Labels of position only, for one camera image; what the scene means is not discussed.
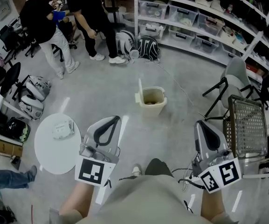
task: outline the white pants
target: white pants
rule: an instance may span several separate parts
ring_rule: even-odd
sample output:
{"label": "white pants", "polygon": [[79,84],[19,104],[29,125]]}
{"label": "white pants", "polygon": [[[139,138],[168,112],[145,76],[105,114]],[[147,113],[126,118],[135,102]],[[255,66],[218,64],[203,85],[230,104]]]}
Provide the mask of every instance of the white pants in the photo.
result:
{"label": "white pants", "polygon": [[61,73],[62,67],[61,65],[59,65],[59,63],[55,61],[55,56],[52,51],[51,44],[56,45],[62,50],[66,69],[68,69],[70,66],[74,66],[75,62],[74,59],[71,57],[69,44],[58,27],[55,29],[55,33],[49,41],[40,43],[39,45],[45,53],[47,62],[50,64],[50,66],[56,71],[56,73]]}

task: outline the shoe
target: shoe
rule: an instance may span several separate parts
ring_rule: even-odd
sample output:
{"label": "shoe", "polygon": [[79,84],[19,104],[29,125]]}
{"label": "shoe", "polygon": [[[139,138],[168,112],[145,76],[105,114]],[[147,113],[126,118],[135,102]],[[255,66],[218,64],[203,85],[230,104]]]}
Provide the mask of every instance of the shoe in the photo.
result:
{"label": "shoe", "polygon": [[95,61],[102,61],[104,58],[105,56],[100,53],[97,53],[95,56],[90,56],[90,59]]}
{"label": "shoe", "polygon": [[76,40],[72,40],[70,42],[68,42],[69,45],[77,45],[78,42]]}
{"label": "shoe", "polygon": [[119,56],[116,56],[115,58],[109,58],[108,60],[111,64],[122,64],[124,63],[126,60],[125,59],[122,59],[121,57]]}
{"label": "shoe", "polygon": [[64,68],[61,67],[61,71],[57,73],[57,76],[62,80],[64,78]]}
{"label": "shoe", "polygon": [[36,175],[37,175],[37,167],[35,165],[33,165],[28,172],[32,176],[32,181],[35,181],[35,178],[36,178]]}
{"label": "shoe", "polygon": [[142,175],[142,169],[139,164],[135,164],[132,170],[132,176],[139,177]]}
{"label": "shoe", "polygon": [[75,71],[79,67],[79,64],[80,62],[75,62],[74,65],[66,67],[67,72],[71,74],[73,71]]}

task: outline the black handle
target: black handle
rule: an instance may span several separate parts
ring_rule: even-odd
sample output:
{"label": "black handle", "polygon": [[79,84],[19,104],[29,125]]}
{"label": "black handle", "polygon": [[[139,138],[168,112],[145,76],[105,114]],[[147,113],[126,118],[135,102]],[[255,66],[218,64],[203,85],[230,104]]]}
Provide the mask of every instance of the black handle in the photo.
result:
{"label": "black handle", "polygon": [[147,7],[159,7],[159,4],[149,4],[149,3],[147,3]]}
{"label": "black handle", "polygon": [[202,41],[202,43],[203,43],[204,45],[206,45],[206,46],[212,47],[212,44],[211,44],[211,43],[207,43],[207,42],[205,42],[205,41]]}
{"label": "black handle", "polygon": [[156,32],[156,29],[151,29],[151,28],[146,28],[145,30],[149,32]]}
{"label": "black handle", "polygon": [[185,12],[185,11],[181,11],[180,9],[177,9],[177,12],[178,12],[178,13],[183,13],[183,14],[186,14],[186,15],[189,14],[189,11],[188,11],[188,12]]}
{"label": "black handle", "polygon": [[[119,120],[120,120],[120,117],[115,116],[110,122],[108,122],[108,123],[104,124],[103,126],[101,126],[100,128],[98,128],[94,133],[94,141],[100,146],[108,145],[111,141],[111,138],[114,134],[115,128],[116,128]],[[111,129],[110,136],[109,136],[108,140],[105,143],[100,143],[99,139],[100,139],[101,135],[103,135],[112,125],[113,125],[113,127]]]}
{"label": "black handle", "polygon": [[178,33],[176,33],[176,37],[179,37],[179,38],[182,38],[182,39],[186,39],[187,38],[187,36],[185,36],[185,35],[179,35]]}
{"label": "black handle", "polygon": [[213,23],[214,25],[217,25],[217,22],[216,21],[211,21],[209,20],[208,18],[206,18],[206,21],[210,22],[210,23]]}

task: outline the black t-shirt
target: black t-shirt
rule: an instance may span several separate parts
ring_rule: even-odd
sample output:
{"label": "black t-shirt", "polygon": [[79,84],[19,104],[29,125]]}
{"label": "black t-shirt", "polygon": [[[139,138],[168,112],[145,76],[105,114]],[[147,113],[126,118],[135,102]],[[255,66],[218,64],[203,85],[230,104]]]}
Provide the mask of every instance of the black t-shirt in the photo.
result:
{"label": "black t-shirt", "polygon": [[46,17],[52,11],[45,0],[28,0],[21,10],[21,25],[28,28],[38,43],[49,41],[55,33],[55,22]]}
{"label": "black t-shirt", "polygon": [[101,0],[67,0],[67,3],[70,12],[81,10],[89,25],[105,15]]}

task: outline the person wearing jeans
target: person wearing jeans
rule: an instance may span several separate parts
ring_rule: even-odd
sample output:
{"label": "person wearing jeans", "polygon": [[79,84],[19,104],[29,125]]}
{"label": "person wearing jeans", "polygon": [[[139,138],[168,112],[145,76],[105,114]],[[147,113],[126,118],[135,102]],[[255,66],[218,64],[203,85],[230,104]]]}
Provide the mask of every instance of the person wearing jeans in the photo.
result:
{"label": "person wearing jeans", "polygon": [[27,189],[28,184],[35,181],[36,175],[36,166],[32,166],[26,173],[0,170],[0,189]]}
{"label": "person wearing jeans", "polygon": [[95,215],[88,216],[94,186],[77,182],[60,209],[62,224],[234,224],[225,213],[221,191],[203,192],[201,213],[188,211],[181,185],[167,165],[153,159],[145,175],[135,165]]}
{"label": "person wearing jeans", "polygon": [[53,7],[45,0],[26,0],[21,13],[21,25],[28,28],[28,32],[39,43],[45,53],[47,62],[55,70],[60,79],[64,78],[64,68],[60,66],[54,57],[52,44],[59,47],[64,56],[66,71],[70,74],[75,71],[79,62],[71,57],[69,44],[63,33],[56,27],[53,19]]}
{"label": "person wearing jeans", "polygon": [[116,34],[107,18],[101,0],[67,0],[69,11],[75,16],[78,29],[83,33],[86,49],[91,60],[101,61],[104,55],[95,51],[95,38],[97,32],[102,32],[106,37],[109,54],[109,63],[121,64],[125,59],[117,55]]}

